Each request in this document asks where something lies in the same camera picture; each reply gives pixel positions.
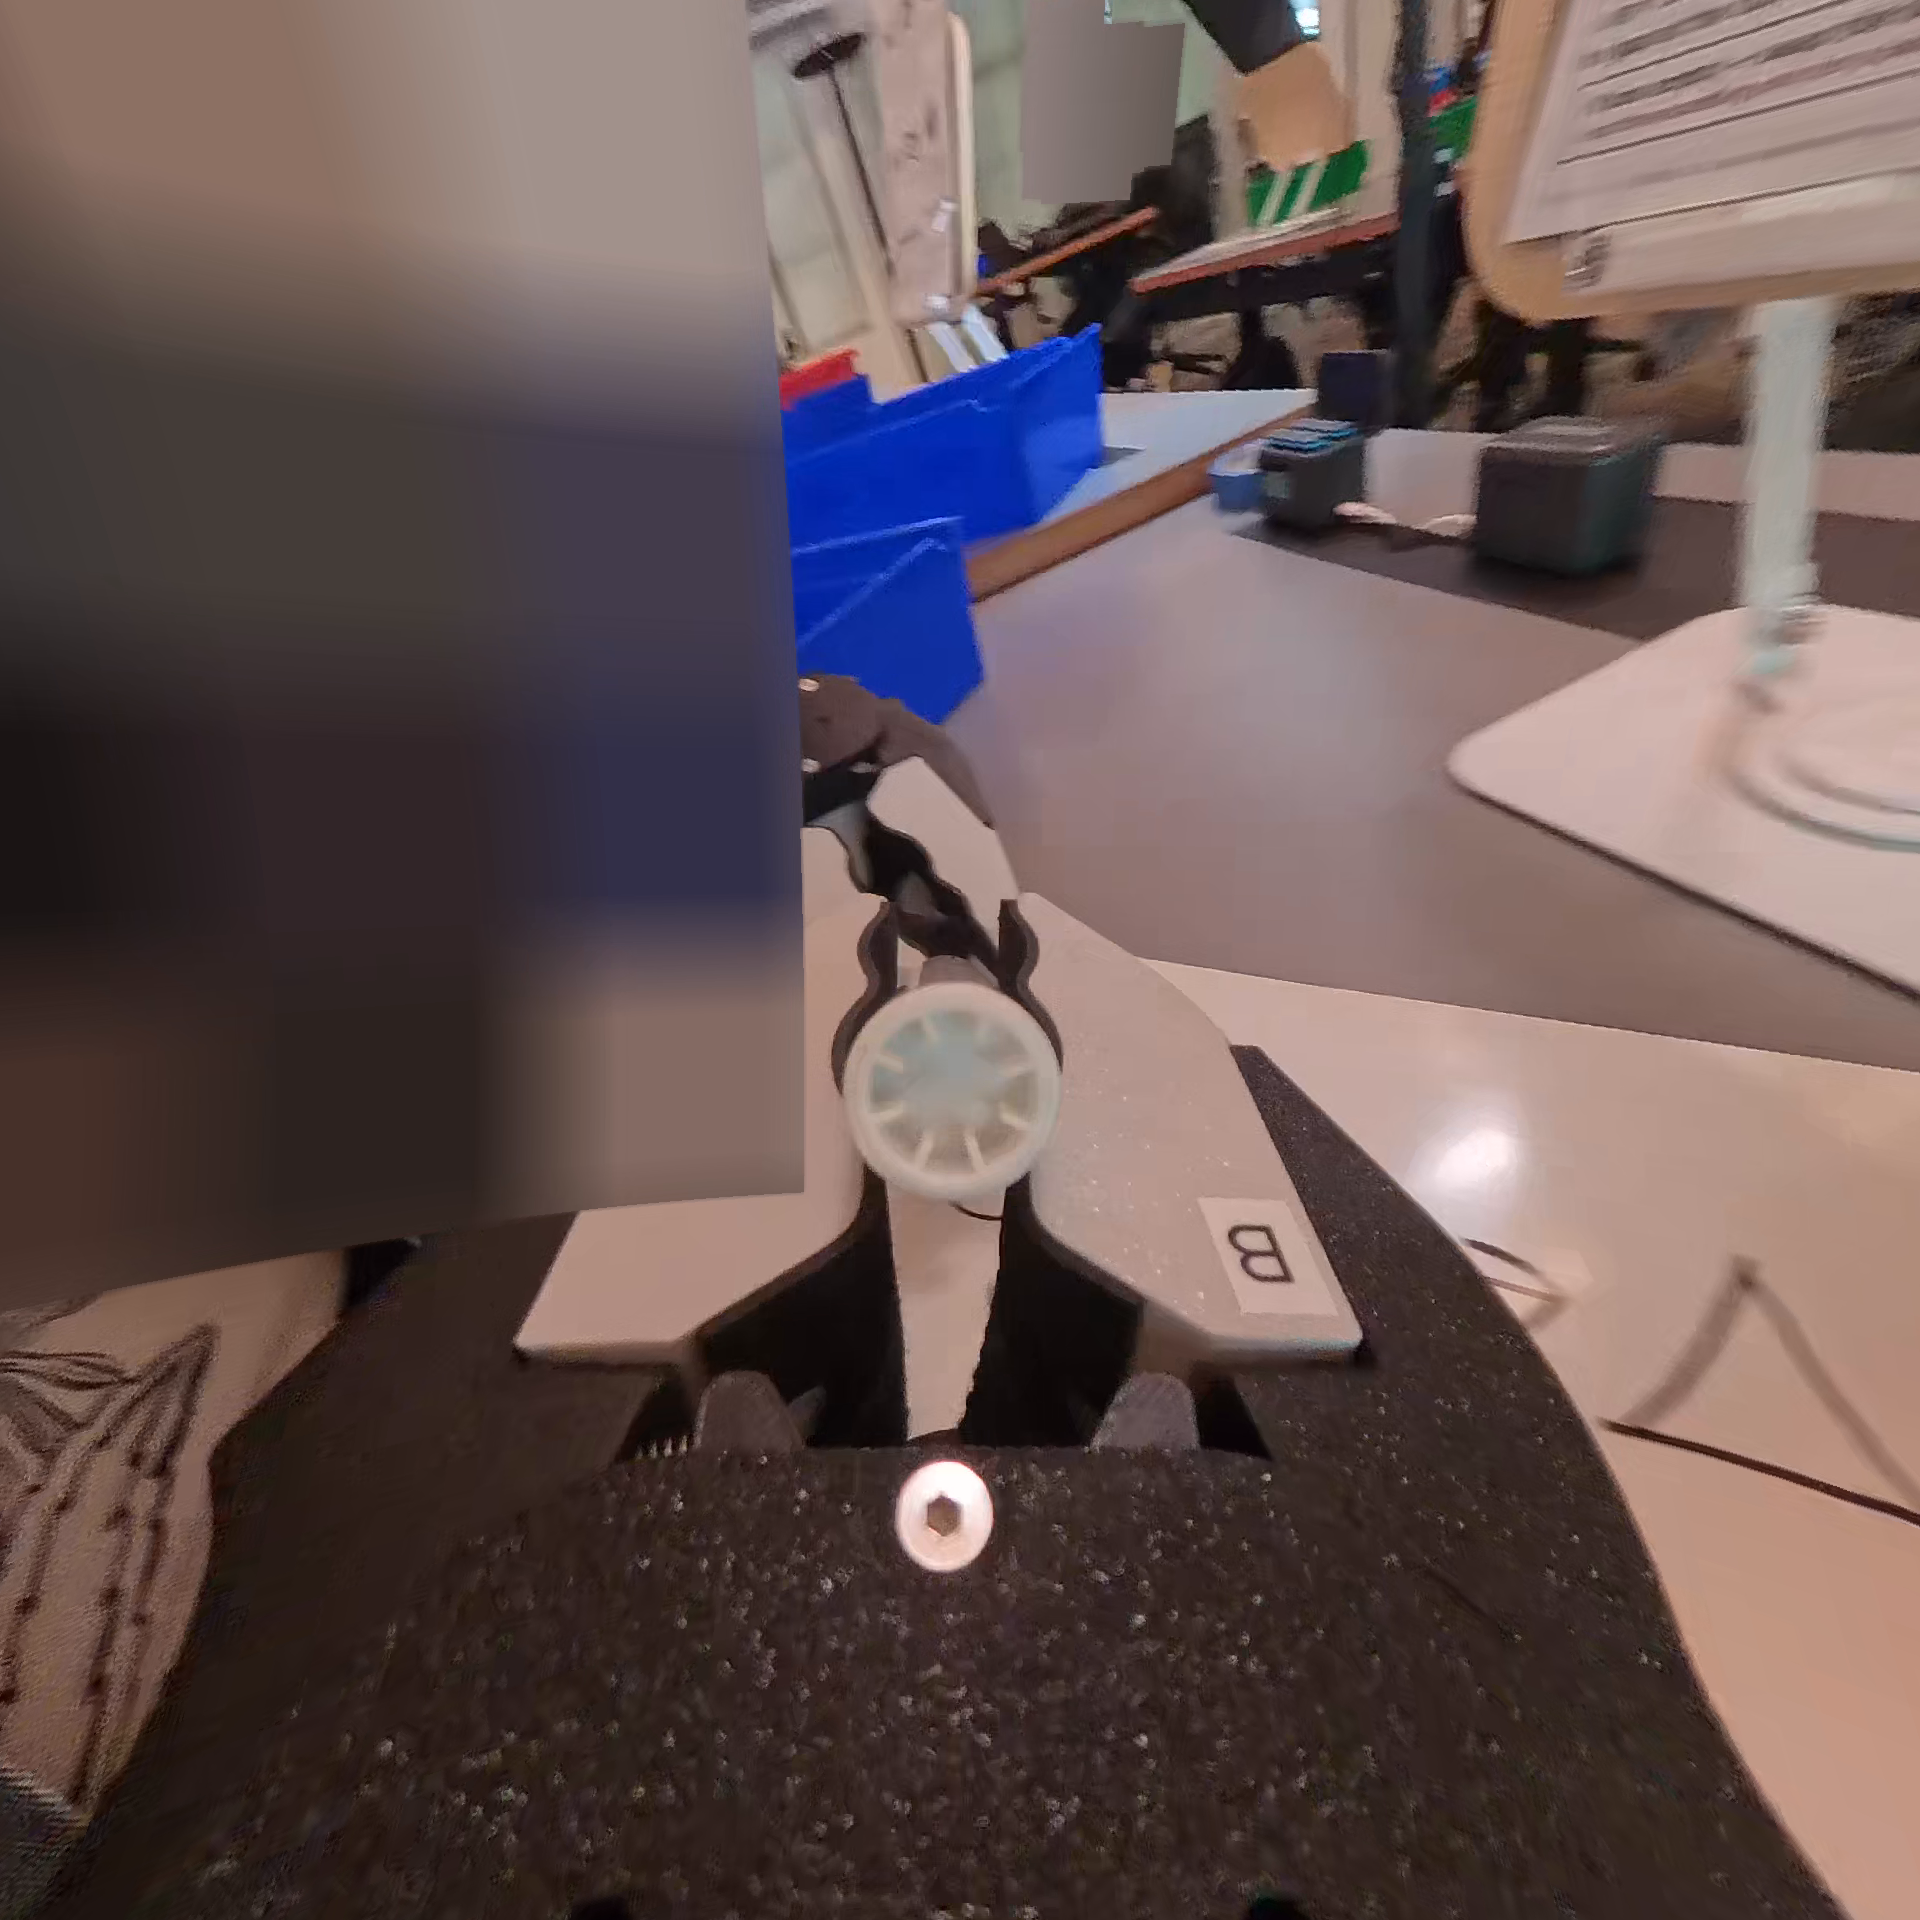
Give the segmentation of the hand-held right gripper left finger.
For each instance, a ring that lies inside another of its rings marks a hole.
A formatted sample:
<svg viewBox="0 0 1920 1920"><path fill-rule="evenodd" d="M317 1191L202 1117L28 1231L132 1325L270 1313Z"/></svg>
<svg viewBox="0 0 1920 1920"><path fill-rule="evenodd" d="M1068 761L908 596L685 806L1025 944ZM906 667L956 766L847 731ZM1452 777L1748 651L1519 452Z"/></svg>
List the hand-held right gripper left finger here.
<svg viewBox="0 0 1920 1920"><path fill-rule="evenodd" d="M901 1445L906 1332L885 1184L858 1153L831 1041L870 981L859 944L875 900L805 932L805 1181L774 1195L578 1214L515 1349L555 1364L638 1364L698 1401L759 1374L809 1404L815 1445Z"/></svg>

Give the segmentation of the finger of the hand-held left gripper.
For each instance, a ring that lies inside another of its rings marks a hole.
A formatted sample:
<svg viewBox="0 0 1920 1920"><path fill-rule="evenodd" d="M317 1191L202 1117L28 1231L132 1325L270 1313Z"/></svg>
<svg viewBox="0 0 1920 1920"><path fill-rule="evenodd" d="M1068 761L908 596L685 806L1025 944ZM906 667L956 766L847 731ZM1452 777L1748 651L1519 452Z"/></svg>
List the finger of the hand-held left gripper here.
<svg viewBox="0 0 1920 1920"><path fill-rule="evenodd" d="M854 885L843 841L820 825L803 827L803 920L809 968L859 968L874 896Z"/></svg>
<svg viewBox="0 0 1920 1920"><path fill-rule="evenodd" d="M1022 896L997 830L923 758L885 767L869 791L869 889L923 955L978 964L998 961L1001 908Z"/></svg>

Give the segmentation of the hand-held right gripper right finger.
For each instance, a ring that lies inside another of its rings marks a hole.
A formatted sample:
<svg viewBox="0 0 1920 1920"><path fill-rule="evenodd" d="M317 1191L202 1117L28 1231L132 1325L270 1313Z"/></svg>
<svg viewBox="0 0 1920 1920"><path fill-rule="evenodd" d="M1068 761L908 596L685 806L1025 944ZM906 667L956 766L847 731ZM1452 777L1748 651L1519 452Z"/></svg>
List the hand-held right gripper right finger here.
<svg viewBox="0 0 1920 1920"><path fill-rule="evenodd" d="M1093 1445L1145 1376L1181 1387L1201 1443L1251 1445L1244 1381L1348 1369L1365 1332L1234 1046L1039 896L1001 908L998 945L1063 1094L1001 1201L964 1440Z"/></svg>

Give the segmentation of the blue plastic bin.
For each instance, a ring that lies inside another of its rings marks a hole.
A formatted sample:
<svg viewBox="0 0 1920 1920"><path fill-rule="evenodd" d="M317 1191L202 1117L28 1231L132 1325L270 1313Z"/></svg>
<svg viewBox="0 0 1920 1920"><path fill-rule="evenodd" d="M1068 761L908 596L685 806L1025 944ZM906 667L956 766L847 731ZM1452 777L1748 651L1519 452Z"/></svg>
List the blue plastic bin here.
<svg viewBox="0 0 1920 1920"><path fill-rule="evenodd" d="M949 518L967 544L994 541L1049 517L1103 457L1095 326L892 399L853 374L785 411L788 537Z"/></svg>
<svg viewBox="0 0 1920 1920"><path fill-rule="evenodd" d="M788 565L805 680L853 680L935 726L980 689L961 518L799 544Z"/></svg>

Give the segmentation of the white whiteboard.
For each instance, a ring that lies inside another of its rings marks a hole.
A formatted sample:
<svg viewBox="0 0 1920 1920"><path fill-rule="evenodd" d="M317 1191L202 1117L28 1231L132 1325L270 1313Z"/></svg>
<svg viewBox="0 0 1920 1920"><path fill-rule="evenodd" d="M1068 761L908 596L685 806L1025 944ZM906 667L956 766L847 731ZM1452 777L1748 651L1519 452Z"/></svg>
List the white whiteboard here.
<svg viewBox="0 0 1920 1920"><path fill-rule="evenodd" d="M1522 1332L1844 1916L1915 1916L1915 1073L1149 964L1359 1323Z"/></svg>

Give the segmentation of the wooden edged side table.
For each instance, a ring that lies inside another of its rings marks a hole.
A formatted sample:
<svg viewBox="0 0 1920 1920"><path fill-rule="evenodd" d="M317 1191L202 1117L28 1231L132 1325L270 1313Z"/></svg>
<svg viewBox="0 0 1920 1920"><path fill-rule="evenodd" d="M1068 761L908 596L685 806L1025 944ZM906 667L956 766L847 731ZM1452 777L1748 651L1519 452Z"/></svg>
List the wooden edged side table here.
<svg viewBox="0 0 1920 1920"><path fill-rule="evenodd" d="M1209 493L1209 470L1220 454L1311 413L1314 403L1311 388L1106 392L1100 465L1036 525L970 548L974 606Z"/></svg>

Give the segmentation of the black and blue battery stack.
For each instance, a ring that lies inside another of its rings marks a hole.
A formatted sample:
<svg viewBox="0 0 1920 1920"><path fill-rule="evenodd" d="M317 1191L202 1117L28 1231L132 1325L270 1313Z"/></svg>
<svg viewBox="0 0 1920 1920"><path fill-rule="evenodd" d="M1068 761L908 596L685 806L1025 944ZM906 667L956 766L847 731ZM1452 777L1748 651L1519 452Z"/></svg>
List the black and blue battery stack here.
<svg viewBox="0 0 1920 1920"><path fill-rule="evenodd" d="M1365 496L1366 439L1356 423L1300 417L1258 445L1258 509L1269 525L1322 534Z"/></svg>

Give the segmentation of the beige fabric cushion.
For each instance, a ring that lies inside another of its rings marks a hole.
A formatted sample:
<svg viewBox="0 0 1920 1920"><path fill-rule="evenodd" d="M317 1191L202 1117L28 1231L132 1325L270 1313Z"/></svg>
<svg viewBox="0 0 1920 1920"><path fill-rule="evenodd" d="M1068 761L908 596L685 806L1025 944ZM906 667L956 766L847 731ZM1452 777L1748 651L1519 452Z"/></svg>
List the beige fabric cushion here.
<svg viewBox="0 0 1920 1920"><path fill-rule="evenodd" d="M2 1313L2 1884L37 1905L199 1606L213 1452L338 1323L348 1254Z"/></svg>

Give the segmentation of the white metal stand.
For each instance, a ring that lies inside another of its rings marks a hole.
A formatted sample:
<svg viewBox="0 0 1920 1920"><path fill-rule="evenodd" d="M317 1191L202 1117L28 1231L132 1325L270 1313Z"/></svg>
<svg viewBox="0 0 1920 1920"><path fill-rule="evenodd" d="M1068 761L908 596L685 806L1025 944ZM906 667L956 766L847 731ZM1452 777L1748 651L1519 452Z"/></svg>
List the white metal stand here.
<svg viewBox="0 0 1920 1920"><path fill-rule="evenodd" d="M1642 304L1748 304L1737 600L1466 737L1455 784L1895 988L1917 984L1915 615L1817 587L1844 297L1915 285L1890 211L1766 225L1770 271Z"/></svg>

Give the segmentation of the person in white shirt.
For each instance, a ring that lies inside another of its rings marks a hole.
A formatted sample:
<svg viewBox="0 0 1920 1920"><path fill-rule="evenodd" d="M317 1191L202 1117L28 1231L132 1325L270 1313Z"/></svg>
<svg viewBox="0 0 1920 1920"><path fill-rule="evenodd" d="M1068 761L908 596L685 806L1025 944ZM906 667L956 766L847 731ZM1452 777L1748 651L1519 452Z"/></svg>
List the person in white shirt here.
<svg viewBox="0 0 1920 1920"><path fill-rule="evenodd" d="M1356 222L1249 230L1158 262L1132 277L1130 289L1135 297L1158 297L1198 280L1279 270L1393 237L1398 224L1398 212L1387 211Z"/></svg>

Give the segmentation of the dark grey charger box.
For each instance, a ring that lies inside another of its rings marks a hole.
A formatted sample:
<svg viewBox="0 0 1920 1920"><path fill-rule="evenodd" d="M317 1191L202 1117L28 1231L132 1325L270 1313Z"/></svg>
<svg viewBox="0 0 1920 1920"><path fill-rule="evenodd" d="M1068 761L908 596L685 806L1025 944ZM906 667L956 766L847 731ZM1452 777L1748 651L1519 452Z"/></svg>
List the dark grey charger box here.
<svg viewBox="0 0 1920 1920"><path fill-rule="evenodd" d="M1473 552L1590 579L1642 563L1667 432L1645 417L1546 416L1479 448Z"/></svg>

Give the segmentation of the green striped box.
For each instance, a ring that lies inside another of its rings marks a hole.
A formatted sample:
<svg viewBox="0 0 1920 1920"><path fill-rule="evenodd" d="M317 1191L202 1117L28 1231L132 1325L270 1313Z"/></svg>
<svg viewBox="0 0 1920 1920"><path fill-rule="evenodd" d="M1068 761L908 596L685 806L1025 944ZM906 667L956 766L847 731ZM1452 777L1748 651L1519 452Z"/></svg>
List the green striped box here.
<svg viewBox="0 0 1920 1920"><path fill-rule="evenodd" d="M1365 136L1317 160L1286 168L1258 161L1246 176L1246 222L1251 230L1333 219L1338 208L1363 192L1372 171L1372 144Z"/></svg>

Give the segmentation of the black metal pole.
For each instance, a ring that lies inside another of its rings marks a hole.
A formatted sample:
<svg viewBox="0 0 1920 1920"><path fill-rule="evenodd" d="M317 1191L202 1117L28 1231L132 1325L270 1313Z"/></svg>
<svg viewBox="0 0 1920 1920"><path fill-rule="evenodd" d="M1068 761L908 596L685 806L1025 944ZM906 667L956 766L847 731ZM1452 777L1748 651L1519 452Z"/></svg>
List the black metal pole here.
<svg viewBox="0 0 1920 1920"><path fill-rule="evenodd" d="M1394 248L1394 428L1427 428L1433 417L1433 353L1452 289L1450 244L1443 239L1441 160L1433 140L1428 1L1397 1L1393 88L1398 119L1398 224Z"/></svg>

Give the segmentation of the wooden sign board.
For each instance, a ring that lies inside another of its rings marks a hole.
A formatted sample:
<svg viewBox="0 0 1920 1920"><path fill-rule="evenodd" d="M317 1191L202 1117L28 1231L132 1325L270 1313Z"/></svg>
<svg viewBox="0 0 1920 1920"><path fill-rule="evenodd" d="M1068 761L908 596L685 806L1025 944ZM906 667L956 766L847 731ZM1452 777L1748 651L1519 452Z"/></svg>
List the wooden sign board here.
<svg viewBox="0 0 1920 1920"><path fill-rule="evenodd" d="M1511 241L1563 5L1572 1L1499 5L1479 84L1463 219L1482 289L1503 310L1549 323L1915 289L1917 161L1898 176Z"/></svg>

